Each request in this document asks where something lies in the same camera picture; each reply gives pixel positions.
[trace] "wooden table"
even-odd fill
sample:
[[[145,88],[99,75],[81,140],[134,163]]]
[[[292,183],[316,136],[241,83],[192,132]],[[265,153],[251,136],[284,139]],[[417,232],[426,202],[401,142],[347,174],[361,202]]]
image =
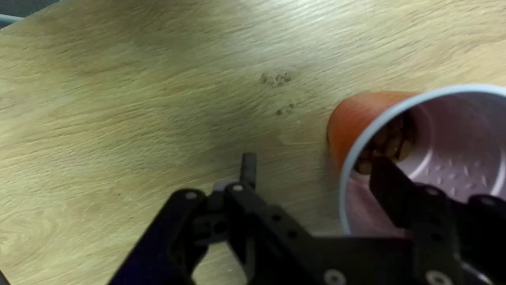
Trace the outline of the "wooden table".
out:
[[[328,112],[506,83],[506,1],[66,0],[0,33],[0,267],[105,283],[164,199],[259,153],[259,193],[338,232]],[[200,283],[240,283],[225,246]]]

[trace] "wood grain surface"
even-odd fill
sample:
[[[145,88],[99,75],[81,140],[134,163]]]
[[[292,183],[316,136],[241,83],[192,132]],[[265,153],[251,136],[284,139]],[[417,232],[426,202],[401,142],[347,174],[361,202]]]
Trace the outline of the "wood grain surface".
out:
[[[0,31],[0,269],[105,283],[164,199],[259,153],[259,193],[338,232],[347,94],[506,83],[502,0],[66,0]],[[241,283],[225,246],[199,283]]]

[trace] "plastic cup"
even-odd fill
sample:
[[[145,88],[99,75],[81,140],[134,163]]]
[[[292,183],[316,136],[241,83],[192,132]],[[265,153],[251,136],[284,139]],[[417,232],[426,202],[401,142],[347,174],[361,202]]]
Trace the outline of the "plastic cup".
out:
[[[333,167],[339,175],[338,208],[344,232],[399,234],[355,169],[365,145],[401,113],[415,140],[396,161],[412,180],[431,183],[456,201],[488,193],[506,197],[506,88],[453,85],[425,93],[371,91],[341,101],[328,120]]]

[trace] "cup rim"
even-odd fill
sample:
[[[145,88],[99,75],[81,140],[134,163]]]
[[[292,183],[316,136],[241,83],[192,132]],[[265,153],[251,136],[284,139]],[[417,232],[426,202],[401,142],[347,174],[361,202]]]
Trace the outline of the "cup rim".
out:
[[[440,96],[452,96],[452,94],[461,94],[461,93],[488,93],[494,96],[506,98],[506,88],[491,85],[491,83],[459,83],[459,85],[448,85],[442,88],[434,88],[429,91],[412,94],[406,99],[401,99],[385,109],[382,113],[379,113],[352,142],[349,151],[346,153],[344,163],[341,166],[341,172],[338,175],[338,216],[342,234],[352,234],[349,226],[349,216],[347,216],[347,178],[350,175],[353,161],[357,159],[360,150],[365,147],[365,144],[371,139],[371,136],[388,120],[391,120],[395,115],[420,104],[428,99],[440,98]]]

